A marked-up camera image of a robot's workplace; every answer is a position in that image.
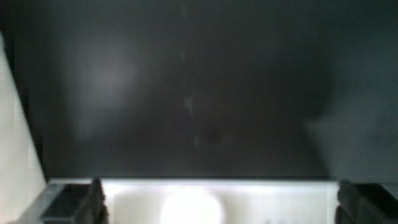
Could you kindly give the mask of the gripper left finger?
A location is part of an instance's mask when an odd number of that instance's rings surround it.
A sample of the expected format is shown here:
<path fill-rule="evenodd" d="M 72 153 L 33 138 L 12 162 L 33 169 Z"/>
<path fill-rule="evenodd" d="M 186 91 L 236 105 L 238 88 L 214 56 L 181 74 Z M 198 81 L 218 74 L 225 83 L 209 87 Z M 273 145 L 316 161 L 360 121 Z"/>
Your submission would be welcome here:
<path fill-rule="evenodd" d="M 40 215 L 44 224 L 108 224 L 108 210 L 99 179 L 67 184 Z"/>

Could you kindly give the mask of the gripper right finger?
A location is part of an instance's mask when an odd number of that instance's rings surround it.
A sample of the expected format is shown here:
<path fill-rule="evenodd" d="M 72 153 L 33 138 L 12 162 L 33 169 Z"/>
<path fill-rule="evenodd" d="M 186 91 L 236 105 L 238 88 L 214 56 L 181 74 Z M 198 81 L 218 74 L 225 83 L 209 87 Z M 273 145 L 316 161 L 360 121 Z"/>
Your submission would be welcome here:
<path fill-rule="evenodd" d="M 398 184 L 339 182 L 333 224 L 398 224 Z"/>

